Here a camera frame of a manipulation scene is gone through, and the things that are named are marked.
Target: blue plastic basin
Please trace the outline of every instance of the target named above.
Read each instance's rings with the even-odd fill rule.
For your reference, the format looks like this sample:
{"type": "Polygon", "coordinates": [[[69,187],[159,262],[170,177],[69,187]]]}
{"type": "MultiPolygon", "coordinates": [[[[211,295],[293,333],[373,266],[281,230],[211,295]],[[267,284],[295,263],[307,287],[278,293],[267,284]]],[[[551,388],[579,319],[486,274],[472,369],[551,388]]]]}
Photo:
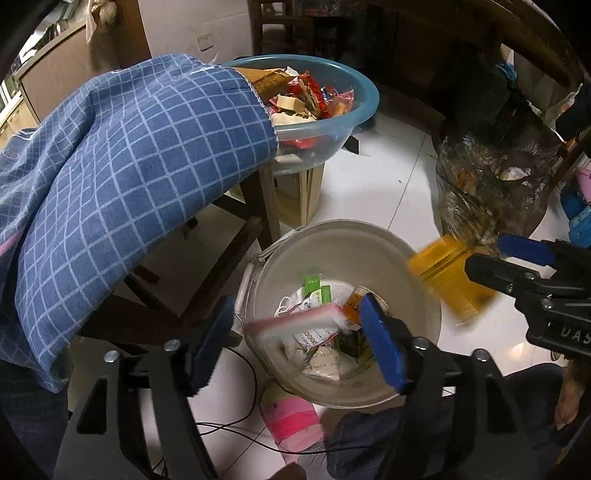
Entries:
{"type": "Polygon", "coordinates": [[[378,108],[379,93],[376,86],[365,75],[335,61],[305,55],[262,55],[229,61],[228,67],[250,69],[272,69],[291,67],[299,73],[310,72],[320,87],[333,85],[339,93],[353,90],[353,108],[345,115],[316,122],[276,127],[280,149],[277,155],[296,154],[300,163],[274,162],[276,175],[293,173],[323,164],[345,143],[354,127],[365,122],[378,108]],[[298,148],[286,140],[318,138],[311,148],[298,148]]]}

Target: white plastic bucket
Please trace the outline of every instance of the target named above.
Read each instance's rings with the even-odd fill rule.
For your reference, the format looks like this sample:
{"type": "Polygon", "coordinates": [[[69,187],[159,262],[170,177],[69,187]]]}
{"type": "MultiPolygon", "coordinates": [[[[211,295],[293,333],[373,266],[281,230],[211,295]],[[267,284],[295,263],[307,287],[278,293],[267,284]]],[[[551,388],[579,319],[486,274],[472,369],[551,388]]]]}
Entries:
{"type": "MultiPolygon", "coordinates": [[[[387,230],[355,220],[300,228],[255,256],[242,279],[236,314],[245,324],[272,317],[285,295],[300,288],[306,277],[321,274],[376,292],[388,304],[389,314],[401,319],[414,336],[437,344],[441,305],[407,270],[414,253],[387,230]]],[[[298,371],[280,345],[262,345],[248,337],[246,341],[283,388],[313,403],[360,408],[397,395],[384,383],[375,362],[345,380],[317,380],[298,371]]]]}

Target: white wall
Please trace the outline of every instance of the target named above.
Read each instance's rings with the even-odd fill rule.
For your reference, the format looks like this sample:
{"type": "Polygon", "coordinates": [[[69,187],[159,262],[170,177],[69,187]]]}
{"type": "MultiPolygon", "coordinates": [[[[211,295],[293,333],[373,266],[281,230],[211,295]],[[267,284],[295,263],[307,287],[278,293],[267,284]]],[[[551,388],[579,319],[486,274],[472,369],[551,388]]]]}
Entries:
{"type": "Polygon", "coordinates": [[[252,54],[247,0],[139,0],[152,56],[187,53],[216,63],[252,54]],[[213,48],[197,38],[211,33],[213,48]]]}

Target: electrical outlet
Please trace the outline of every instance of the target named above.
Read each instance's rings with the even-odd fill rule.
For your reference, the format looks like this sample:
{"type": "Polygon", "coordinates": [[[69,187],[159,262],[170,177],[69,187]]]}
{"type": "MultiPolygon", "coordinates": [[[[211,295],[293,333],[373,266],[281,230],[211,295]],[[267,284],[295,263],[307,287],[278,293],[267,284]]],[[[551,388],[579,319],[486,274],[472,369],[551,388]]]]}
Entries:
{"type": "Polygon", "coordinates": [[[201,51],[206,51],[213,47],[213,36],[211,33],[197,37],[197,41],[199,42],[199,50],[201,51]]]}

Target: blue checkered cloth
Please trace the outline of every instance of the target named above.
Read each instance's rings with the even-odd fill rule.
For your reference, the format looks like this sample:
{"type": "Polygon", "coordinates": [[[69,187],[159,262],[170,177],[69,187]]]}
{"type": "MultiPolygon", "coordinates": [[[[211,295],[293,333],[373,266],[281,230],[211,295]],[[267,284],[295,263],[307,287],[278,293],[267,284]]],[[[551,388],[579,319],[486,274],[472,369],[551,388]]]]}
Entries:
{"type": "MultiPolygon", "coordinates": [[[[65,347],[114,285],[276,149],[250,84],[186,55],[96,77],[15,134],[0,154],[0,408],[60,392],[65,347]]],[[[21,439],[50,438],[42,410],[10,414],[21,439]]]]}

